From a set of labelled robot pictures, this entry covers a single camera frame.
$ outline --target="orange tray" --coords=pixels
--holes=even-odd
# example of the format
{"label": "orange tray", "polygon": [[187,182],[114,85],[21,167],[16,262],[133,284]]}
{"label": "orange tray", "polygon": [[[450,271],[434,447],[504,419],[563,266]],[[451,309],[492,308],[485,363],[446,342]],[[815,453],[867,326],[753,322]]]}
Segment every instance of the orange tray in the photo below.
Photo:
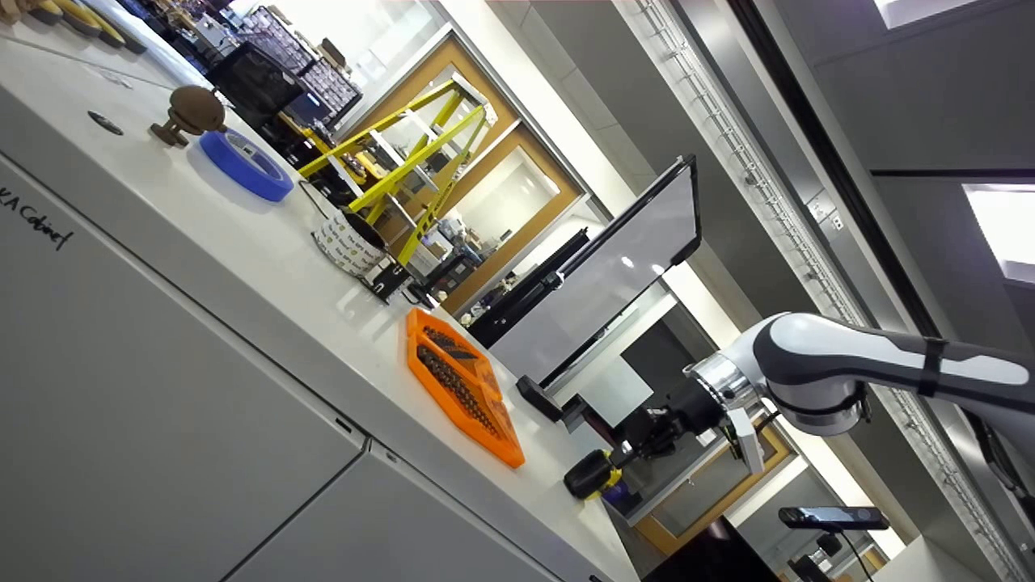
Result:
{"label": "orange tray", "polygon": [[511,413],[492,375],[492,363],[477,346],[472,346],[446,320],[427,309],[409,309],[406,370],[451,419],[451,428],[459,428],[494,458],[515,469],[525,463]]}

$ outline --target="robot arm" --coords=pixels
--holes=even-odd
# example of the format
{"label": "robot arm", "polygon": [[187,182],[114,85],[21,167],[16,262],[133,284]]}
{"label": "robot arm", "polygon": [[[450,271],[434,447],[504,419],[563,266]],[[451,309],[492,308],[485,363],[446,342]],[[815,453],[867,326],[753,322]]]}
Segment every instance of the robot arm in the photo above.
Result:
{"label": "robot arm", "polygon": [[723,411],[768,399],[805,433],[844,433],[860,417],[860,382],[946,399],[1013,444],[1035,444],[1035,366],[979,346],[854,330],[815,314],[779,314],[693,375]]}

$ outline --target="ceiling light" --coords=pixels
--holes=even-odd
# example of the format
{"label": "ceiling light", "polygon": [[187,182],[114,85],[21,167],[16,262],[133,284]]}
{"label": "ceiling light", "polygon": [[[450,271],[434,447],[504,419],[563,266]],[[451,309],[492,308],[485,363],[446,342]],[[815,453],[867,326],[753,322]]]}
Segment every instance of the ceiling light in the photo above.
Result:
{"label": "ceiling light", "polygon": [[900,30],[978,0],[873,0],[886,30]]}
{"label": "ceiling light", "polygon": [[1035,284],[1035,184],[964,184],[964,191],[1003,276]]}

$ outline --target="cabinet door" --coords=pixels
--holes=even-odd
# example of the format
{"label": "cabinet door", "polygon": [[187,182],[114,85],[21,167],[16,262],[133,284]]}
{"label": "cabinet door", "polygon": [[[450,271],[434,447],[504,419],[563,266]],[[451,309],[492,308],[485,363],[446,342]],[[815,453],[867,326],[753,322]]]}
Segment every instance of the cabinet door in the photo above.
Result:
{"label": "cabinet door", "polygon": [[0,154],[0,580],[220,580],[359,448]]}
{"label": "cabinet door", "polygon": [[554,580],[425,475],[371,447],[235,582]]}

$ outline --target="cable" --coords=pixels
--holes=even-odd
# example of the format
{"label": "cable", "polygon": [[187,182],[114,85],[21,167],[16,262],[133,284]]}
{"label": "cable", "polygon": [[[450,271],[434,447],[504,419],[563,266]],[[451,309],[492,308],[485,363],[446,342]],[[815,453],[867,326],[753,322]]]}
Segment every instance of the cable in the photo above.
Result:
{"label": "cable", "polygon": [[846,550],[850,550],[850,554],[854,554],[854,558],[860,564],[862,576],[873,582],[873,576],[871,576],[871,569],[867,569],[867,564],[862,564],[860,550],[854,550],[850,537],[846,537],[844,530],[839,530],[839,537],[846,544]]}

